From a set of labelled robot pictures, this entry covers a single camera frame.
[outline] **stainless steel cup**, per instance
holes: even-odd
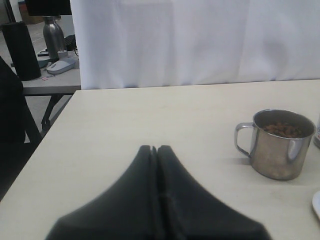
[[[263,127],[277,122],[289,123],[302,130],[301,138],[286,138],[264,131]],[[250,152],[238,145],[238,132],[253,129]],[[266,109],[253,116],[253,122],[243,122],[234,131],[235,147],[250,158],[251,166],[260,174],[276,180],[291,180],[299,176],[316,132],[315,124],[298,113]]]

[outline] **mug rim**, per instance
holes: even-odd
[[[263,128],[259,127],[257,124],[256,124],[256,121],[255,121],[255,117],[258,115],[258,114],[261,114],[261,113],[264,113],[264,112],[269,112],[269,111],[283,111],[283,112],[288,112],[288,113],[292,113],[292,114],[296,114],[296,115],[299,115],[300,117],[303,117],[304,119],[306,119],[312,126],[313,126],[313,133],[312,134],[309,134],[308,136],[305,136],[305,137],[298,137],[298,138],[293,138],[293,137],[283,137],[283,136],[278,136],[278,135],[274,135],[274,134],[271,134],[267,131],[265,131]],[[303,139],[306,139],[306,138],[309,138],[310,136],[313,136],[316,134],[317,132],[317,127],[316,125],[314,124],[313,121],[311,121],[309,118],[307,118],[306,116],[300,114],[300,113],[297,113],[295,111],[290,111],[290,110],[286,110],[286,109],[279,109],[279,108],[268,108],[268,109],[264,109],[264,110],[261,110],[261,111],[258,111],[256,112],[254,115],[253,115],[253,124],[254,126],[256,126],[258,129],[262,130],[264,133],[266,134],[269,134],[273,137],[276,137],[276,138],[280,138],[280,139],[286,139],[286,140],[303,140]]]

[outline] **food in mug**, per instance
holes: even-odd
[[[303,132],[298,126],[292,126],[287,122],[277,122],[263,127],[269,134],[283,138],[298,139],[303,138]]]

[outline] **white curtain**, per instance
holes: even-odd
[[[82,89],[320,78],[319,0],[71,0]]]

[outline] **mug handle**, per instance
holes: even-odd
[[[253,122],[242,122],[239,123],[236,127],[235,127],[235,131],[234,131],[234,145],[235,148],[238,149],[239,152],[241,152],[242,154],[246,155],[247,157],[250,158],[250,154],[245,151],[243,148],[239,147],[238,145],[238,133],[241,129],[254,129],[254,123]]]

